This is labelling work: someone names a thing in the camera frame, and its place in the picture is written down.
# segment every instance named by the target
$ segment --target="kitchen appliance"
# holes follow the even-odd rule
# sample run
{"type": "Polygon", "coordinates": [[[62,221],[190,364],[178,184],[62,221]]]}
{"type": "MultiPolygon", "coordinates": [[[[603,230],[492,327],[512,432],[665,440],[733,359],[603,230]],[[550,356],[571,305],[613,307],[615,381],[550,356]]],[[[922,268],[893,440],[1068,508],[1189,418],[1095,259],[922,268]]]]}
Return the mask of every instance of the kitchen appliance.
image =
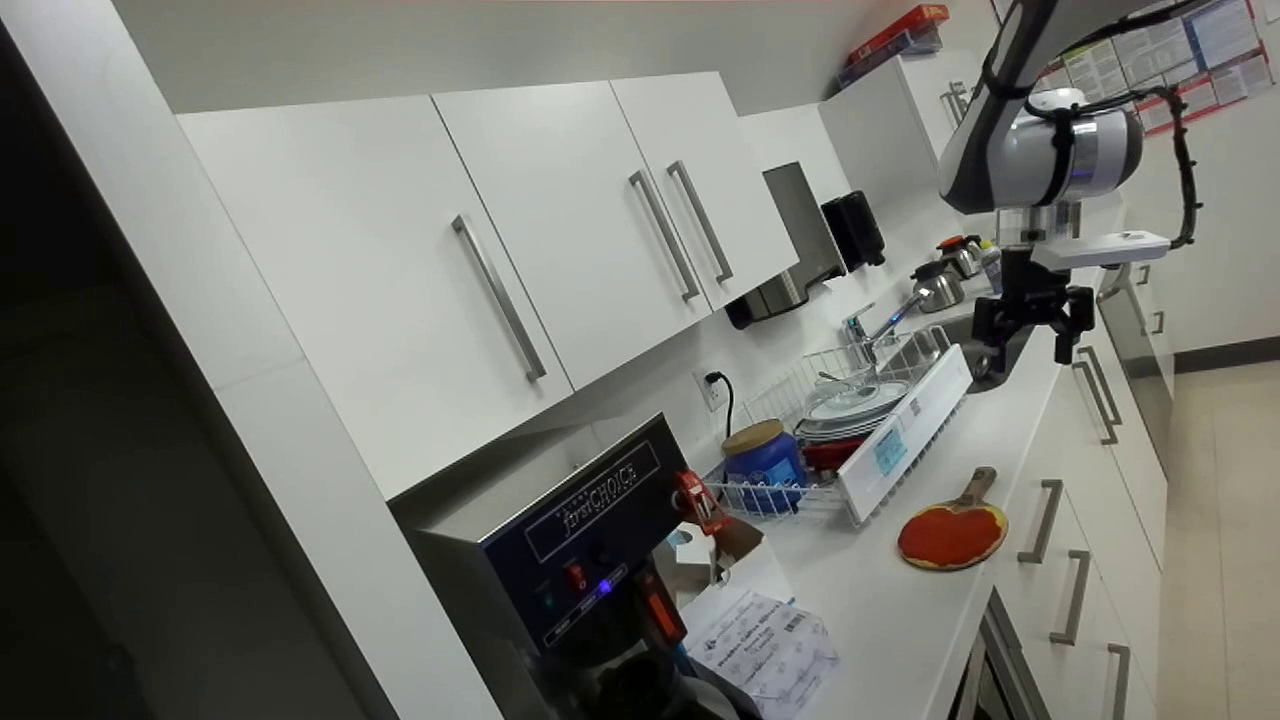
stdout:
{"type": "Polygon", "coordinates": [[[884,235],[864,192],[826,201],[822,217],[846,268],[884,265],[884,235]]]}
{"type": "Polygon", "coordinates": [[[975,235],[948,235],[948,241],[939,241],[935,250],[939,250],[939,255],[954,268],[961,280],[970,280],[970,278],[985,272],[975,235]]]}
{"type": "Polygon", "coordinates": [[[684,520],[684,457],[655,418],[540,438],[435,477],[450,494],[398,508],[504,716],[754,716],[697,667],[653,548],[684,520]]]}
{"type": "Polygon", "coordinates": [[[913,301],[918,313],[944,313],[963,305],[961,278],[951,259],[928,259],[913,272],[913,301]]]}
{"type": "Polygon", "coordinates": [[[1173,452],[1173,391],[1158,371],[1134,290],[1131,290],[1131,265],[1111,268],[1103,278],[1098,301],[1095,301],[1103,327],[1114,346],[1118,367],[1127,378],[1134,412],[1143,418],[1143,429],[1153,438],[1153,448],[1158,466],[1166,470],[1173,452]]]}
{"type": "Polygon", "coordinates": [[[802,169],[800,163],[768,169],[763,184],[773,192],[774,212],[782,217],[782,230],[800,259],[782,278],[761,283],[754,292],[725,307],[734,327],[792,313],[807,301],[812,283],[846,272],[837,250],[837,235],[822,212],[816,208],[802,169]]]}

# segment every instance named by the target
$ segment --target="red ping pong paddle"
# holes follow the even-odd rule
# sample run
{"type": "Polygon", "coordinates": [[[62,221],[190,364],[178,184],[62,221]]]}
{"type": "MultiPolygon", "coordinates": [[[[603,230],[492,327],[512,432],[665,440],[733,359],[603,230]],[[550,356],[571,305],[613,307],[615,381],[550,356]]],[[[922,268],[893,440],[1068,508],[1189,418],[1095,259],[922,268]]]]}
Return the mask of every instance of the red ping pong paddle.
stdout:
{"type": "Polygon", "coordinates": [[[1002,511],[985,505],[994,486],[991,470],[975,470],[968,488],[916,511],[897,537],[897,552],[922,573],[954,573],[989,560],[1002,542],[1002,511]]]}

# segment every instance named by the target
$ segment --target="silver cabinet handle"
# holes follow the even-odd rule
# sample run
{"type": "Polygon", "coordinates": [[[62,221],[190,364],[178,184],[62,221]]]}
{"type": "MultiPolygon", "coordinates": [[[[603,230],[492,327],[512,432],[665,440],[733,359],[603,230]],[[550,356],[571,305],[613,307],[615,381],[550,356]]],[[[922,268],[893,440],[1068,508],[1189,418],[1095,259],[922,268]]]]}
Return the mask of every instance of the silver cabinet handle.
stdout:
{"type": "Polygon", "coordinates": [[[970,91],[963,87],[963,79],[948,79],[944,104],[948,104],[948,112],[951,112],[954,125],[961,125],[961,121],[968,116],[968,107],[970,107],[968,95],[970,95],[970,91]]]}
{"type": "Polygon", "coordinates": [[[1074,643],[1074,637],[1081,637],[1092,552],[1074,548],[1074,552],[1068,552],[1068,560],[1074,560],[1074,590],[1072,590],[1068,628],[1046,633],[1046,643],[1074,643]]]}
{"type": "Polygon", "coordinates": [[[532,337],[529,337],[529,327],[524,327],[524,320],[519,320],[519,313],[514,313],[514,305],[512,305],[512,292],[506,292],[504,280],[494,278],[492,259],[486,259],[482,250],[475,243],[475,234],[472,234],[472,224],[469,224],[462,217],[450,221],[450,235],[462,241],[472,265],[480,268],[480,280],[482,280],[486,297],[494,301],[500,320],[504,320],[504,327],[512,334],[512,339],[514,339],[514,348],[519,348],[524,378],[529,378],[529,381],[548,378],[548,367],[544,367],[544,359],[536,356],[536,346],[532,346],[532,337]]]}
{"type": "Polygon", "coordinates": [[[1015,552],[1018,565],[1044,565],[1046,537],[1051,537],[1051,526],[1054,526],[1054,508],[1064,499],[1064,480],[1040,480],[1040,488],[1046,494],[1046,505],[1044,505],[1044,517],[1040,517],[1036,543],[1027,552],[1015,552]]]}
{"type": "Polygon", "coordinates": [[[1164,313],[1153,313],[1155,316],[1155,327],[1148,327],[1148,337],[1164,337],[1164,313]]]}
{"type": "Polygon", "coordinates": [[[667,243],[667,255],[673,255],[673,265],[675,265],[675,272],[679,272],[679,283],[684,283],[684,297],[679,297],[679,301],[684,301],[684,305],[697,301],[697,280],[692,280],[686,255],[679,251],[675,230],[673,230],[667,212],[655,204],[655,192],[653,192],[649,177],[634,174],[627,184],[640,192],[640,201],[643,201],[655,234],[659,234],[665,243],[667,243]]]}
{"type": "Polygon", "coordinates": [[[719,234],[717,234],[717,224],[710,224],[710,217],[708,217],[708,204],[703,204],[703,196],[697,192],[684,159],[675,159],[675,163],[667,169],[667,177],[673,177],[673,182],[679,184],[679,192],[686,196],[686,208],[692,208],[697,224],[703,230],[703,235],[708,235],[708,243],[710,243],[710,255],[717,255],[717,265],[719,265],[717,283],[733,280],[733,265],[727,265],[727,255],[725,255],[719,234]]]}
{"type": "Polygon", "coordinates": [[[1127,650],[1127,643],[1106,643],[1106,651],[1118,657],[1111,720],[1125,720],[1125,716],[1127,716],[1127,666],[1131,666],[1131,650],[1127,650]]]}
{"type": "Polygon", "coordinates": [[[1118,446],[1114,425],[1106,419],[1103,397],[1095,391],[1092,367],[1081,359],[1072,367],[1083,371],[1087,397],[1092,397],[1095,412],[1103,418],[1103,429],[1106,429],[1103,446],[1118,446]]]}
{"type": "Polygon", "coordinates": [[[1125,425],[1118,405],[1114,405],[1114,397],[1111,397],[1111,381],[1106,381],[1103,364],[1095,359],[1095,348],[1083,346],[1081,353],[1087,356],[1087,364],[1092,364],[1092,371],[1095,371],[1095,381],[1098,381],[1098,389],[1103,389],[1103,401],[1106,401],[1106,410],[1111,410],[1111,425],[1125,425]]]}

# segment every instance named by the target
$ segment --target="wire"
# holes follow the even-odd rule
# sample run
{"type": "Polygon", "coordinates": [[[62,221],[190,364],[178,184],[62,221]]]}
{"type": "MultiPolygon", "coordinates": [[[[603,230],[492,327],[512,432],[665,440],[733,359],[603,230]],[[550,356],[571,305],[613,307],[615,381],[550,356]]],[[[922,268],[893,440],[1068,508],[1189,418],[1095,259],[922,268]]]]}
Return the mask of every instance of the wire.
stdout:
{"type": "Polygon", "coordinates": [[[1173,116],[1173,157],[1175,157],[1175,182],[1178,182],[1178,196],[1182,196],[1182,221],[1178,221],[1178,234],[1175,234],[1175,241],[1166,250],[1182,250],[1182,243],[1197,243],[1197,212],[1202,204],[1201,204],[1201,190],[1197,190],[1197,159],[1190,159],[1190,147],[1189,147],[1189,121],[1182,121],[1189,104],[1173,83],[1106,95],[1106,99],[1095,99],[1095,104],[1074,104],[1068,112],[1059,112],[1059,107],[1044,112],[1032,99],[1025,99],[1025,107],[1027,107],[1027,116],[1051,121],[1059,128],[1064,116],[1083,121],[1083,116],[1114,112],[1114,107],[1148,99],[1148,95],[1158,95],[1166,104],[1166,116],[1173,116]]]}
{"type": "Polygon", "coordinates": [[[727,405],[725,405],[725,440],[733,438],[733,405],[734,405],[734,389],[725,371],[708,371],[703,384],[725,384],[727,405]]]}

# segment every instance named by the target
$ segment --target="paper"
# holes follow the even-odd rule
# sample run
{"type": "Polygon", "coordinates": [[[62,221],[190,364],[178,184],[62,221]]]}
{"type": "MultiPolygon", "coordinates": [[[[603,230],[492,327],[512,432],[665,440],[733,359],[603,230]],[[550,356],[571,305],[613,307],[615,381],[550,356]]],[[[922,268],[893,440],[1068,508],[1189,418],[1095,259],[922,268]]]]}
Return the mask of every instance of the paper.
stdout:
{"type": "Polygon", "coordinates": [[[1201,69],[1219,69],[1259,50],[1246,0],[1219,0],[1189,19],[1201,69]]]}
{"type": "Polygon", "coordinates": [[[1127,87],[1155,87],[1164,76],[1197,76],[1197,53],[1178,19],[1114,36],[1127,87]]]}
{"type": "Polygon", "coordinates": [[[1280,24],[1280,0],[1256,0],[1267,24],[1280,24]]]}
{"type": "Polygon", "coordinates": [[[686,657],[749,692],[763,720],[794,720],[841,666],[812,614],[733,586],[697,595],[684,628],[686,657]]]}
{"type": "Polygon", "coordinates": [[[1267,91],[1267,87],[1274,87],[1274,76],[1273,76],[1273,63],[1263,53],[1212,73],[1212,91],[1219,104],[1239,104],[1239,99],[1267,91]]]}
{"type": "Polygon", "coordinates": [[[1114,43],[1092,43],[1072,53],[1064,61],[1064,73],[1072,87],[1081,87],[1087,99],[1106,99],[1127,91],[1114,43]]]}

